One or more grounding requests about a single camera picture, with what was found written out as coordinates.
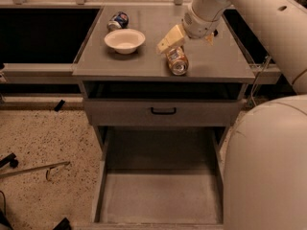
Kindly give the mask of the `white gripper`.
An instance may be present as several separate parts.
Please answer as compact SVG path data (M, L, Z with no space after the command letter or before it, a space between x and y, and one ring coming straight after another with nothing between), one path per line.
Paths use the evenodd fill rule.
M220 20L205 21L198 17L192 5L187 7L187 10L182 19L182 25L175 25L156 45L156 51L159 54L166 54L172 49L182 46L185 43L185 37L199 39L203 38L210 45L214 44L214 34Z

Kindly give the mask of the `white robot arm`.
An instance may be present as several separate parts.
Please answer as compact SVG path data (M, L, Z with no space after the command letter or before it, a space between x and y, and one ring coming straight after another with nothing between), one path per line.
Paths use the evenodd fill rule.
M202 38L234 6L295 95L262 103L231 132L224 162L224 230L307 230L307 11L294 0L193 0L158 43L166 53Z

